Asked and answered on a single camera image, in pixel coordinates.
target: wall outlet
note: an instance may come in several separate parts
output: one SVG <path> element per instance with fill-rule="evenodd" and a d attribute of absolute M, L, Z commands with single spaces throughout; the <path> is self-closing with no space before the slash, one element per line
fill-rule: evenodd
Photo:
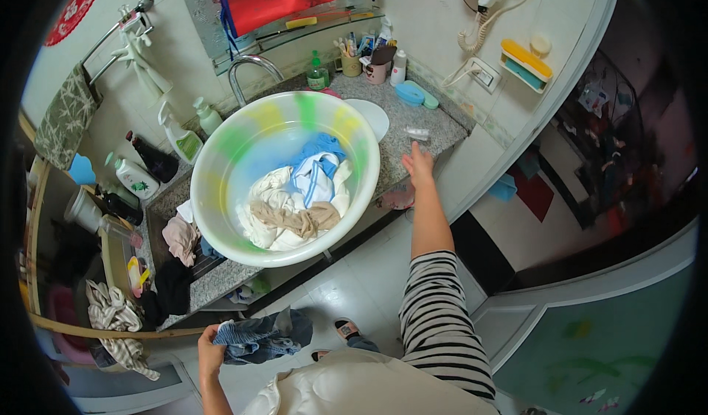
<path fill-rule="evenodd" d="M 501 75 L 491 66 L 478 57 L 470 60 L 471 72 L 469 75 L 487 92 L 492 93 L 501 81 Z"/>

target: coiled cord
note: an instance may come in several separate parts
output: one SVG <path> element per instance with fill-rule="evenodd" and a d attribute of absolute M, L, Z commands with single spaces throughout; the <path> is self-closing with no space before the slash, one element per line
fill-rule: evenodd
<path fill-rule="evenodd" d="M 495 12 L 492 15 L 489 15 L 489 11 L 487 8 L 484 8 L 483 6 L 479 7 L 479 11 L 477 12 L 476 16 L 476 25 L 478 26 L 477 28 L 477 38 L 474 40 L 474 43 L 471 45 L 467 42 L 467 38 L 472 37 L 472 34 L 467 34 L 466 30 L 460 31 L 457 34 L 457 45 L 459 46 L 460 49 L 463 51 L 467 52 L 470 54 L 470 57 L 465 60 L 464 63 L 462 63 L 462 66 L 457 68 L 455 72 L 452 74 L 448 75 L 442 82 L 440 82 L 440 87 L 441 88 L 447 88 L 448 86 L 452 86 L 453 84 L 459 82 L 459 80 L 464 77 L 466 74 L 469 74 L 472 71 L 472 68 L 468 69 L 465 71 L 464 74 L 458 76 L 455 80 L 453 80 L 450 83 L 446 83 L 448 79 L 453 78 L 455 75 L 457 75 L 458 72 L 462 71 L 462 69 L 465 68 L 469 60 L 476 55 L 477 52 L 482 48 L 482 45 L 484 44 L 484 39 L 486 38 L 487 30 L 489 30 L 489 27 L 491 26 L 491 23 L 496 20 L 501 14 L 511 11 L 514 8 L 518 8 L 521 6 L 523 3 L 526 3 L 526 0 L 521 0 L 518 3 L 512 4 L 511 6 L 507 6 L 506 8 L 502 8 L 499 11 Z"/>

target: slipper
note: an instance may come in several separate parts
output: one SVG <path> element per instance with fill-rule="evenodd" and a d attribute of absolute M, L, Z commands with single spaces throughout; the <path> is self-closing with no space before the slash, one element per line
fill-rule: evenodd
<path fill-rule="evenodd" d="M 352 336 L 360 335 L 359 328 L 356 324 L 347 318 L 338 318 L 335 320 L 334 328 L 337 329 L 337 333 L 344 341 L 347 341 Z"/>
<path fill-rule="evenodd" d="M 320 361 L 325 355 L 327 355 L 327 354 L 330 353 L 330 352 L 331 352 L 331 350 L 315 350 L 312 354 L 310 354 L 310 356 L 312 357 L 312 359 L 314 360 L 314 362 L 317 363 L 317 362 Z"/>

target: pink cloth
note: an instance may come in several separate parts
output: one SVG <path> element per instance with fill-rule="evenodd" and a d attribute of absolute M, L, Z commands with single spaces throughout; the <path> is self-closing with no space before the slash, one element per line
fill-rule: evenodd
<path fill-rule="evenodd" d="M 322 93 L 327 94 L 328 96 L 339 98 L 340 100 L 342 98 L 342 96 L 339 95 L 339 92 L 335 91 L 334 89 L 330 89 L 330 88 L 325 88 L 325 89 L 322 89 L 321 91 L 315 91 L 314 89 L 305 88 L 305 91 L 322 92 Z"/>
<path fill-rule="evenodd" d="M 184 218 L 177 213 L 167 222 L 167 226 L 162 230 L 165 242 L 170 246 L 170 253 L 180 259 L 184 266 L 190 267 L 194 264 L 194 246 L 197 245 L 201 233 L 187 223 Z"/>

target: soap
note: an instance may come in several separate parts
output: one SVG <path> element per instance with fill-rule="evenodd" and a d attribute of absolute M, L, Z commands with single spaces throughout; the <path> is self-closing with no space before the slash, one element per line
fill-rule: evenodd
<path fill-rule="evenodd" d="M 420 106 L 426 100 L 420 89 L 408 84 L 397 84 L 396 95 L 408 106 Z"/>
<path fill-rule="evenodd" d="M 428 109 L 437 109 L 438 105 L 440 104 L 438 102 L 438 99 L 433 97 L 433 94 L 430 92 L 427 92 L 425 89 L 421 88 L 418 83 L 412 82 L 411 80 L 406 80 L 403 82 L 403 84 L 409 84 L 413 88 L 417 88 L 420 92 L 423 93 L 423 96 L 425 96 L 425 101 L 423 101 L 423 106 L 425 106 Z"/>

